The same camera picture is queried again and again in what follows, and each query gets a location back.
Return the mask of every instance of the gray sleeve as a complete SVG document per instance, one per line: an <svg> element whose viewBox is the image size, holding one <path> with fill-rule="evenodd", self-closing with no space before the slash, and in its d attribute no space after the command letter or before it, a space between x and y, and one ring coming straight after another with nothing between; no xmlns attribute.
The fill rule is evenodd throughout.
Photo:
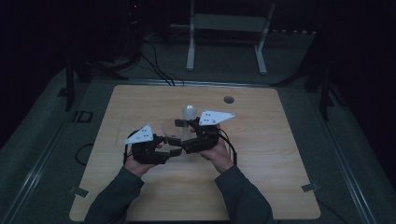
<svg viewBox="0 0 396 224"><path fill-rule="evenodd" d="M271 205L237 166L215 180L221 191L231 223L274 223Z"/></svg>
<svg viewBox="0 0 396 224"><path fill-rule="evenodd" d="M122 167L113 181L91 204L84 223L109 223L123 217L131 202L140 194L144 182Z"/></svg>

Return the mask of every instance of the person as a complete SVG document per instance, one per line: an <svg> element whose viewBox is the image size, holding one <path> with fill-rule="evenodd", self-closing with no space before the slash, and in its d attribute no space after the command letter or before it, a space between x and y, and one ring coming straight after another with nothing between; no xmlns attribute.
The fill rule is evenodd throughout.
<svg viewBox="0 0 396 224"><path fill-rule="evenodd" d="M270 204L260 191L233 165L224 140L213 148L198 152L219 172L215 182L223 196L231 223L274 223ZM140 164L130 156L114 180L98 194L84 223L123 223L133 199L144 185L141 176L155 165Z"/></svg>

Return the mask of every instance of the tabletop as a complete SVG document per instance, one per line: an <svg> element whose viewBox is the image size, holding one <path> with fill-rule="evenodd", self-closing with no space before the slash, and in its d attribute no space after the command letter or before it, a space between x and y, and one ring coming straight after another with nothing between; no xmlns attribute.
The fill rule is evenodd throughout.
<svg viewBox="0 0 396 224"><path fill-rule="evenodd" d="M232 97L233 103L224 101ZM70 218L81 221L97 196L122 166L124 141L148 123L163 134L169 119L182 119L182 108L235 113L221 123L238 153L238 167L271 204L275 219L320 216L299 150L276 90L232 87L117 86L108 103ZM129 221L228 220L214 179L219 173L198 154L182 153L148 171L140 196L128 210Z"/></svg>

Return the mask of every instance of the hand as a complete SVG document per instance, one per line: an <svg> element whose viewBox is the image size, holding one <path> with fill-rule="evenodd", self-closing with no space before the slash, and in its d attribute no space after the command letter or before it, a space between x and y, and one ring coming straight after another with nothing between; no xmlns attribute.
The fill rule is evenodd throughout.
<svg viewBox="0 0 396 224"><path fill-rule="evenodd" d="M230 154L228 153L227 147L225 146L225 142L222 138L219 138L219 142L215 147L197 153L211 161L219 173L223 173L233 166L233 161L231 161Z"/></svg>
<svg viewBox="0 0 396 224"><path fill-rule="evenodd" d="M134 156L131 154L132 154L132 150L130 150L128 153L128 155L130 156L126 159L124 167L134 175L142 177L142 175L147 173L150 168L157 165L157 164L141 164L140 162L134 160Z"/></svg>

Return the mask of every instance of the floor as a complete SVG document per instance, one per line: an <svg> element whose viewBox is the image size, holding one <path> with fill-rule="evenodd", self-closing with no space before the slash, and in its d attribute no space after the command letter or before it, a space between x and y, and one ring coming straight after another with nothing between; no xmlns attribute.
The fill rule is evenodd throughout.
<svg viewBox="0 0 396 224"><path fill-rule="evenodd" d="M195 67L186 71L188 34L175 28L168 41L148 35L143 54L173 77L177 85L213 85L269 88L268 84L292 75L313 35L268 35L263 56L268 74L258 73L251 39L202 32L196 45ZM93 143L112 89L118 84L166 85L148 62L120 71L119 81L92 69L90 84L76 83L77 100L69 112L57 97L65 73L54 77L35 106L0 151L1 223L74 223L68 212L84 166L76 152ZM321 216L314 220L279 220L279 223L396 223L396 194L381 170L359 124L347 106L328 108L330 121L318 112L319 92L304 90L306 77L276 88L300 150L305 169L319 188L315 191ZM75 122L76 111L90 111L92 121ZM78 158L86 161L90 147Z"/></svg>

